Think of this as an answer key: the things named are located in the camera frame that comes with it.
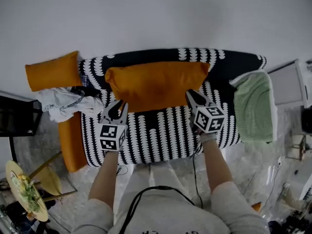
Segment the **orange pillow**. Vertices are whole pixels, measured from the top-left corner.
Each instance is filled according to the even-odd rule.
[[[185,92],[198,90],[210,65],[202,62],[153,62],[109,68],[105,74],[116,99],[129,103],[129,112],[187,105]]]
[[[77,67],[78,51],[57,59],[25,65],[31,91],[47,88],[82,86]]]

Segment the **forearm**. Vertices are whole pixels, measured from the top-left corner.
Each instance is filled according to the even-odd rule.
[[[232,175],[215,140],[203,144],[211,192],[220,184],[232,181]]]
[[[111,209],[114,206],[116,172],[119,152],[108,152],[89,193],[89,199],[105,202]]]

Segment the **white wall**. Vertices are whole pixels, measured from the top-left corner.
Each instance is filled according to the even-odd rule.
[[[0,0],[0,90],[30,92],[25,64],[80,50],[210,47],[265,55],[269,66],[312,55],[312,0]]]
[[[9,137],[0,137],[0,179],[5,178],[5,164],[12,159]]]

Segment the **white cloth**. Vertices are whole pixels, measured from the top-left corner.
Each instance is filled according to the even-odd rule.
[[[155,185],[175,187],[185,194],[168,164],[151,165]],[[121,199],[117,220],[111,208],[90,199],[82,210],[74,234],[118,234],[129,206],[141,190],[150,186],[147,169],[136,168]],[[269,234],[267,222],[252,209],[233,182],[212,193],[212,212],[191,205],[175,191],[148,191],[138,203],[126,234]]]
[[[104,110],[99,98],[82,97],[70,91],[71,87],[43,89],[37,93],[36,98],[41,102],[42,110],[49,111],[50,119],[56,122],[70,119],[77,111],[96,118]]]

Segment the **orange cushion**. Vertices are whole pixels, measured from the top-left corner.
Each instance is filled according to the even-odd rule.
[[[109,68],[105,80],[116,99],[129,103],[129,112],[187,105],[185,92],[198,90],[210,65],[202,62],[153,62]]]
[[[78,51],[57,59],[25,65],[31,91],[47,88],[82,86],[77,67]]]
[[[66,168],[71,173],[87,165],[81,131],[81,113],[58,124],[59,140]]]

